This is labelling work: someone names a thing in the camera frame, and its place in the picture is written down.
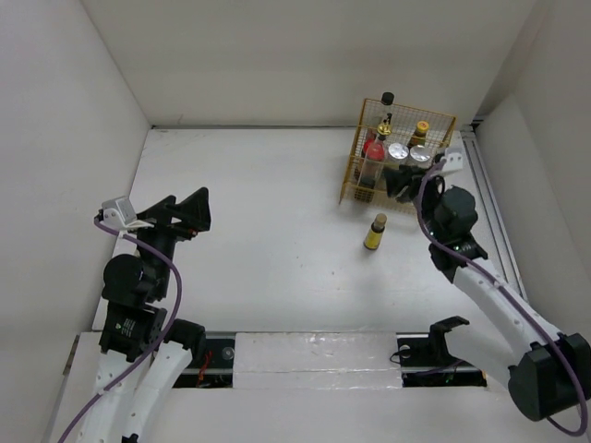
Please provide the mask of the silver lid salt shaker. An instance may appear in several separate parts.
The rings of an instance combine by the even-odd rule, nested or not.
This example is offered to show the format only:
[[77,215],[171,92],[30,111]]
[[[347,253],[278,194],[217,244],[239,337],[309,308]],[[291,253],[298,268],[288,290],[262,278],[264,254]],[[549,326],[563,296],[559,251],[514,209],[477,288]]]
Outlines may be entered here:
[[382,168],[382,179],[387,186],[399,175],[402,165],[405,165],[408,159],[409,149],[399,142],[390,143],[386,147],[386,157]]

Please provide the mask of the clear gold spout oil bottle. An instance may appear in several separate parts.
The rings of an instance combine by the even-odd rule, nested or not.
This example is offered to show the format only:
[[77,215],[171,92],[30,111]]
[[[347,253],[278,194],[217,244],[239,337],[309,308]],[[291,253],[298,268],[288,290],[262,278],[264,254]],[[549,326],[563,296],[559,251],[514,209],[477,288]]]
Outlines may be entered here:
[[392,114],[386,113],[377,125],[375,134],[368,137],[362,149],[362,159],[357,167],[357,185],[355,199],[369,203],[375,194],[374,189],[380,180],[381,170],[386,157],[384,148],[387,137],[392,132]]

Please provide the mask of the silver lid spice shaker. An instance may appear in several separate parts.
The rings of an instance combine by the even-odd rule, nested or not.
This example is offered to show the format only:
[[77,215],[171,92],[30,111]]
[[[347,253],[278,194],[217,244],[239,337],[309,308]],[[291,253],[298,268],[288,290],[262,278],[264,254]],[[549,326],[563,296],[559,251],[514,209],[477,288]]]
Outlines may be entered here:
[[427,169],[432,164],[432,149],[424,145],[415,145],[409,149],[407,164]]

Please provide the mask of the red lid chili sauce jar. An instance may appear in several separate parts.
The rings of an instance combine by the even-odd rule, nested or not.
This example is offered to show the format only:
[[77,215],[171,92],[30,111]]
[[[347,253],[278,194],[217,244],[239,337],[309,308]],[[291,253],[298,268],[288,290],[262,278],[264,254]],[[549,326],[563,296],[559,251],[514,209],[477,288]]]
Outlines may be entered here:
[[365,144],[362,157],[356,167],[356,180],[359,186],[375,187],[380,178],[385,157],[384,140],[381,137]]

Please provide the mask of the yellow cap red sauce bottle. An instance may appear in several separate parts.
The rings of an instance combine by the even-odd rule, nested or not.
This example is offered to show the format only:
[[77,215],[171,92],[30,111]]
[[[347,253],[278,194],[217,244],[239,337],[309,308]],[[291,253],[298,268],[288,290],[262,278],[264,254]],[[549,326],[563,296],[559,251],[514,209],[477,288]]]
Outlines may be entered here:
[[415,131],[410,137],[406,147],[412,149],[417,145],[425,145],[427,134],[429,131],[429,123],[425,120],[418,121],[416,123]]

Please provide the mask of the small yellow label bottle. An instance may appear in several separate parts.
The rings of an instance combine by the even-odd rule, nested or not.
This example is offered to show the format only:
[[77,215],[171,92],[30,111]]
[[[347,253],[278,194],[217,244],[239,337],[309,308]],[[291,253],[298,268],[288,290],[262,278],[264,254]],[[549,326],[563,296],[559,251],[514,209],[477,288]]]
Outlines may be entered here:
[[379,248],[383,233],[387,223],[387,215],[378,213],[371,223],[368,233],[363,242],[363,246],[368,250],[376,250]]

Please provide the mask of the black cap vinegar bottle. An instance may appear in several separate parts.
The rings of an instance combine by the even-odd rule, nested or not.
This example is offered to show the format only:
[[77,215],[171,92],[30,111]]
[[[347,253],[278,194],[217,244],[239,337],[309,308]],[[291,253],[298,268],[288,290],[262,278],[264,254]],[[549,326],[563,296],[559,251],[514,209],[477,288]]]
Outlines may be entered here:
[[376,105],[368,114],[368,131],[366,141],[373,141],[377,136],[377,129],[383,123],[388,123],[392,118],[392,105],[394,94],[384,91],[381,95],[380,105]]

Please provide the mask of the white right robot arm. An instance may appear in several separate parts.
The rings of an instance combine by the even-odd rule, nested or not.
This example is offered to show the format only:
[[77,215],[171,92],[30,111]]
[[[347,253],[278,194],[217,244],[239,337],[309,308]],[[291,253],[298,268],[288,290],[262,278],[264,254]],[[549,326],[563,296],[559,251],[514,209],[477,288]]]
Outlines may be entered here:
[[442,162],[428,170],[387,168],[387,194],[414,204],[433,265],[476,304],[508,345],[469,331],[469,321],[455,316],[432,324],[419,351],[436,372],[441,365],[461,363],[485,371],[531,421],[552,421],[555,414],[579,407],[581,424],[568,434],[581,436],[589,420],[589,343],[545,320],[500,276],[471,234],[477,220],[474,196],[459,186],[447,187],[443,169]]

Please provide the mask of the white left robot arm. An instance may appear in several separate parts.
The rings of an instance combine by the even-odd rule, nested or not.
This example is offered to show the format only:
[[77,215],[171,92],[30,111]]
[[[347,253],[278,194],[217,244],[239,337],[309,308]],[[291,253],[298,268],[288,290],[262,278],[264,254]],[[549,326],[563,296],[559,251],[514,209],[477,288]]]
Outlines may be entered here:
[[176,380],[206,354],[203,326],[178,318],[183,295],[175,247],[211,228],[209,190],[168,196],[142,212],[127,197],[103,202],[101,231],[136,248],[103,270],[106,318],[90,400],[66,427],[65,441],[144,442]]

